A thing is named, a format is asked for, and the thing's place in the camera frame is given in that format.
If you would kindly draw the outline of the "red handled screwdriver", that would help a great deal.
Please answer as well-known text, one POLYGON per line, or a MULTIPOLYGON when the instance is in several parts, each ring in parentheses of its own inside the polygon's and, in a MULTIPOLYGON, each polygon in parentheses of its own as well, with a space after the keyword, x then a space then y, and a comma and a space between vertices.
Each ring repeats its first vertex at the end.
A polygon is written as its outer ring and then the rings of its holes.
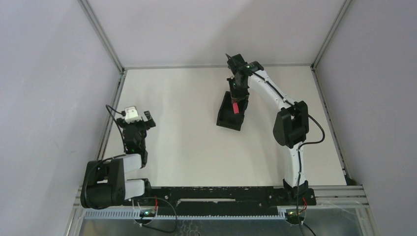
POLYGON ((239 114, 239 106, 237 102, 232 103, 232 108, 233 108, 234 114, 239 114))

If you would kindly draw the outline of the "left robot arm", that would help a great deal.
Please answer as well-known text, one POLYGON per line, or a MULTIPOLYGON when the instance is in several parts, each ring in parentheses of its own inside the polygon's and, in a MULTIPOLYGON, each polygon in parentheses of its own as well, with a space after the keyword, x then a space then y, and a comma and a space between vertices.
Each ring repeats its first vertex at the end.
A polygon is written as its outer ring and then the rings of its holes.
POLYGON ((124 154, 87 164, 80 196, 82 207, 100 210, 121 206, 132 198, 142 205, 152 202, 154 192, 149 180, 127 177, 128 173, 144 168, 148 162, 145 139, 147 131, 156 123, 149 111, 144 114, 145 119, 138 115, 135 107, 128 107, 116 119, 124 154))

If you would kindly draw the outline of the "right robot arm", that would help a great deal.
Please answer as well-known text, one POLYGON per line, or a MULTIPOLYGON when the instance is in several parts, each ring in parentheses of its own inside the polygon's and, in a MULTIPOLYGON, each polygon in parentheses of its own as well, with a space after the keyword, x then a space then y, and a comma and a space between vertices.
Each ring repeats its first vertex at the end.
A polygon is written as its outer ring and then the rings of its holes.
POLYGON ((308 106, 304 101, 296 102, 285 94, 258 62, 246 63, 229 58, 227 64, 233 74, 228 81, 234 116, 243 112, 239 103, 248 101, 249 89, 262 95, 277 110, 272 133, 277 143, 287 147, 290 153, 285 159, 284 198, 289 204, 296 205, 308 190, 302 166, 302 146, 309 132, 308 106))

